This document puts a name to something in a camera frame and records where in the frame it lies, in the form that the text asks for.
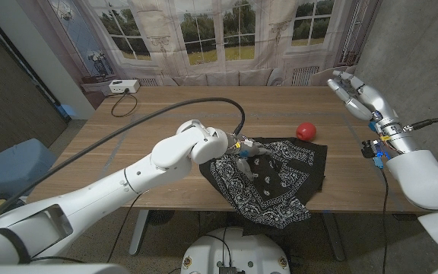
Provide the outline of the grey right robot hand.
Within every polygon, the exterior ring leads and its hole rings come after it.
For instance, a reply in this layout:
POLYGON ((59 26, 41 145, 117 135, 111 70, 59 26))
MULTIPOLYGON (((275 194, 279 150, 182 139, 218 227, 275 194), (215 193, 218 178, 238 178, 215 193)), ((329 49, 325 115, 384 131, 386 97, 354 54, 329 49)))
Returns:
POLYGON ((386 146, 398 155, 417 151, 420 146, 403 126, 395 110, 375 88, 366 85, 355 75, 339 70, 332 72, 328 86, 355 117, 373 123, 374 131, 386 146))

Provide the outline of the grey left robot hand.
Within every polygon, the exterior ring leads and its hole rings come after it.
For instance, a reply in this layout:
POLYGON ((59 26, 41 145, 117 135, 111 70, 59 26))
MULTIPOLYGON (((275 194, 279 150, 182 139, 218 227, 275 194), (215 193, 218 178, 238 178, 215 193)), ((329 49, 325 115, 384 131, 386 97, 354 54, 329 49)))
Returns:
POLYGON ((226 134, 228 141, 228 149, 226 155, 235 155, 235 163, 239 171, 241 171, 249 181, 254 180, 253 173, 247 162, 248 158, 258 155, 269 155, 271 150, 266 148, 262 143, 249 139, 242 134, 233 135, 226 134))

